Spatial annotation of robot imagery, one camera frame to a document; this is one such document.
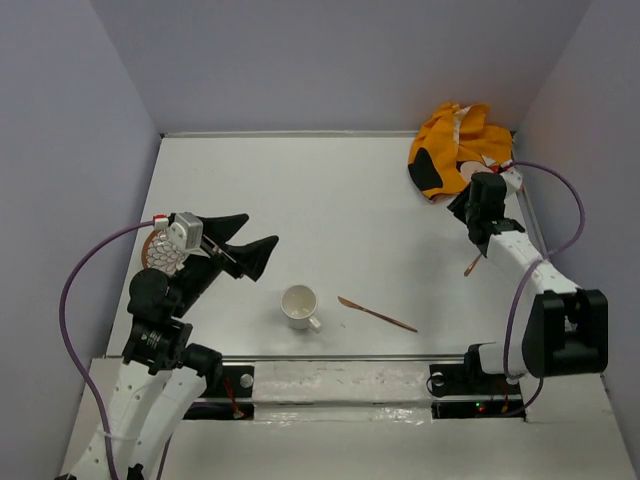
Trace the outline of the yellow Mickey Mouse cloth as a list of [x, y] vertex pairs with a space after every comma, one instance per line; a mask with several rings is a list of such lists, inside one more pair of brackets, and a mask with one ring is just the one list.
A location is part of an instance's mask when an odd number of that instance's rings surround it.
[[441, 105], [419, 129], [409, 176], [430, 202], [461, 193], [480, 172], [497, 173], [512, 160], [513, 134], [489, 124], [489, 106]]

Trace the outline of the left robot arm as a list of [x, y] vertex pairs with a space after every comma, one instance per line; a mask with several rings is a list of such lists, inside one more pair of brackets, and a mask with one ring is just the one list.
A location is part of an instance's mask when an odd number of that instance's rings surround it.
[[[91, 440], [66, 479], [146, 479], [162, 467], [167, 446], [184, 415], [224, 377], [223, 356], [189, 340], [183, 317], [221, 273], [258, 281], [279, 238], [271, 235], [242, 246], [230, 239], [247, 214], [201, 217], [190, 212], [160, 214], [125, 227], [95, 245], [74, 266], [62, 288], [59, 329], [65, 349], [89, 388], [99, 420]], [[67, 299], [81, 268], [112, 241], [143, 228], [166, 233], [184, 258], [168, 274], [146, 267], [129, 284], [131, 329], [110, 399], [103, 399], [77, 355], [67, 328]]]

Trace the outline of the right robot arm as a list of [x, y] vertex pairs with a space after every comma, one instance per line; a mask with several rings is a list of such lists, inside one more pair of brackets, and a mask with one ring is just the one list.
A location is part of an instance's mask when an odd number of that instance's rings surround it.
[[608, 302], [569, 280], [506, 216], [505, 174], [479, 172], [449, 206], [482, 257], [516, 284], [505, 338], [474, 344], [460, 368], [462, 384], [482, 392], [498, 374], [547, 378], [601, 373], [608, 365]]

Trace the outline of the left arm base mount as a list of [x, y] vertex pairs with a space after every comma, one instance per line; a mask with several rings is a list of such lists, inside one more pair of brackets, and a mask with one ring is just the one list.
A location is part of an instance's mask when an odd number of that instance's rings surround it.
[[208, 384], [184, 414], [190, 421], [247, 421], [254, 418], [254, 365], [247, 362], [225, 363], [222, 377]]

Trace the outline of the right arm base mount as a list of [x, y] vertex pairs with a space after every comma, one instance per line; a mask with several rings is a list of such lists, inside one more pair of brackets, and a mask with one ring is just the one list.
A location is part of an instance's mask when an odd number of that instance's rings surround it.
[[524, 398], [518, 383], [502, 374], [470, 374], [463, 364], [429, 366], [426, 388], [433, 401], [434, 420], [463, 420], [514, 416], [524, 418]]

